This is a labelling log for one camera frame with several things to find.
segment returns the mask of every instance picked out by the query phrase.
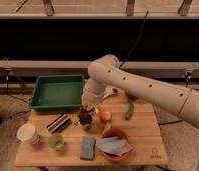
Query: black wall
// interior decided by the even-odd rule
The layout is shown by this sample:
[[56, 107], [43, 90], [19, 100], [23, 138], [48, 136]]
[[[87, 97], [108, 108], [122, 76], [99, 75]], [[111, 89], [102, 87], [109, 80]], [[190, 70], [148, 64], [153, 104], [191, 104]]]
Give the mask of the black wall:
[[[119, 59], [142, 20], [0, 20], [0, 59]], [[131, 61], [199, 61], [199, 20], [146, 20]]]

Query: green cup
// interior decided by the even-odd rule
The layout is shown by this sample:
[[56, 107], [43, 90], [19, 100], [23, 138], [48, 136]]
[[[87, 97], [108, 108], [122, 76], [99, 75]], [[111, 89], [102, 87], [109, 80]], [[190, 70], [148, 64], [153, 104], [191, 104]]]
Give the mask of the green cup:
[[55, 133], [49, 137], [48, 145], [54, 150], [62, 150], [64, 147], [63, 137], [59, 133]]

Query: small cup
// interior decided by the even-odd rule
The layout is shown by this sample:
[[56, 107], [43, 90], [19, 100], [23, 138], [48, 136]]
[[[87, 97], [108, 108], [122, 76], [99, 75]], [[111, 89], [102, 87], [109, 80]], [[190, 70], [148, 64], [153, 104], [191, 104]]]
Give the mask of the small cup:
[[54, 150], [62, 150], [64, 147], [63, 137], [59, 133], [55, 133], [49, 137], [48, 145]]
[[83, 126], [83, 129], [87, 131], [91, 128], [92, 117], [91, 115], [82, 116], [80, 117], [79, 122]]
[[17, 131], [17, 138], [29, 144], [36, 144], [39, 141], [39, 135], [32, 123], [23, 124]]

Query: sponge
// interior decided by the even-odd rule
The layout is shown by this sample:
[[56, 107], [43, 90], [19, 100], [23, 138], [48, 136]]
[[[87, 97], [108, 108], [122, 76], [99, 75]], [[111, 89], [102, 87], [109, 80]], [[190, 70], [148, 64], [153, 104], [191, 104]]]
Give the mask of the sponge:
[[94, 146], [95, 139], [93, 137], [84, 136], [81, 144], [80, 158], [82, 160], [93, 160]]

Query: gray cloth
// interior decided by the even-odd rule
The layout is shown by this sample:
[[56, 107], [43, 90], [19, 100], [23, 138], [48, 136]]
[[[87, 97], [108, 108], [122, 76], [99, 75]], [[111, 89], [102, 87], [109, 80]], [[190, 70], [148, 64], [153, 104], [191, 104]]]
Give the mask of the gray cloth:
[[106, 153], [117, 156], [121, 156], [132, 149], [132, 146], [128, 144], [126, 139], [121, 139], [117, 136], [99, 139], [96, 142], [96, 146]]

